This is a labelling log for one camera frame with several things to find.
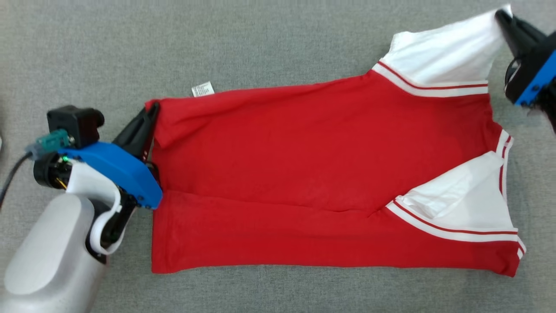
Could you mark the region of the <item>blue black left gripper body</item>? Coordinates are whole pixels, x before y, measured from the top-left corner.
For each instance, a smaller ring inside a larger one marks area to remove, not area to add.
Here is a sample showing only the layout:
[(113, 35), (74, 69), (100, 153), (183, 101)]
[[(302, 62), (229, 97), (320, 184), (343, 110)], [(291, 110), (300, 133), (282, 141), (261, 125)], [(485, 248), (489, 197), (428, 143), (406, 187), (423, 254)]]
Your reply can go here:
[(77, 159), (134, 196), (139, 206), (158, 208), (162, 190), (149, 168), (115, 144), (97, 142), (82, 149), (63, 148), (58, 154)]

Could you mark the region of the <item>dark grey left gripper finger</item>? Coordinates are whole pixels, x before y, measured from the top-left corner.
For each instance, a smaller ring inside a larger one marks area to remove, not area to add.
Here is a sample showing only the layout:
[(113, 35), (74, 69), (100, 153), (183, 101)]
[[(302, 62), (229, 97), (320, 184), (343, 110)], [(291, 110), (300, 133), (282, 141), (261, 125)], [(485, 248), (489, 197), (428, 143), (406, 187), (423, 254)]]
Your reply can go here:
[(141, 109), (115, 137), (113, 144), (137, 159), (148, 159), (159, 111), (158, 102), (153, 103), (148, 109)]
[(146, 166), (150, 170), (150, 173), (153, 176), (153, 178), (156, 180), (157, 184), (160, 186), (159, 169), (158, 166), (152, 160), (152, 152), (153, 152), (154, 144), (155, 144), (154, 136), (152, 136), (150, 140), (150, 144), (147, 149)]

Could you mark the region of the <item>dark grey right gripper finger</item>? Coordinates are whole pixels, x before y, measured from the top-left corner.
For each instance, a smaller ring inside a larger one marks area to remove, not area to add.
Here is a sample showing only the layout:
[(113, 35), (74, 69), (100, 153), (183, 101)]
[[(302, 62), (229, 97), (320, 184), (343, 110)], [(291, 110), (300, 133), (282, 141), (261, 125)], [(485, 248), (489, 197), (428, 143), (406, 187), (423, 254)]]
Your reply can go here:
[(519, 18), (514, 17), (504, 9), (495, 12), (504, 39), (514, 57), (521, 57), (528, 53), (528, 42), (523, 34)]
[(530, 22), (517, 16), (506, 17), (507, 44), (538, 44), (546, 38), (547, 35)]

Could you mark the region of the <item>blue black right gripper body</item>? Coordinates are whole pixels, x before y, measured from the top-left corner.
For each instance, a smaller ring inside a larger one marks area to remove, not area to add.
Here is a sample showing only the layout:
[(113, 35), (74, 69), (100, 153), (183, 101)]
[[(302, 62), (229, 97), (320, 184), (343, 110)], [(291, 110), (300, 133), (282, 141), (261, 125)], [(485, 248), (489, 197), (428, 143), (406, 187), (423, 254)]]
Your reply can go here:
[(543, 113), (556, 133), (556, 31), (530, 53), (515, 59), (504, 93), (516, 106)]

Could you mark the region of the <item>red white striped t-shirt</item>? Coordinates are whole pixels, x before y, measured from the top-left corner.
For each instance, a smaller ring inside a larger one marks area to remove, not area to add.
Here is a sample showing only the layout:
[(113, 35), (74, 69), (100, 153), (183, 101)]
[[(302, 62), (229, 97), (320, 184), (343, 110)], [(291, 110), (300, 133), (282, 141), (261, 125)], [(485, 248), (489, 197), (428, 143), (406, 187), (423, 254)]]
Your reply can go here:
[(395, 34), (367, 73), (164, 98), (152, 160), (152, 272), (208, 266), (476, 269), (526, 246), (493, 119), (495, 11)]

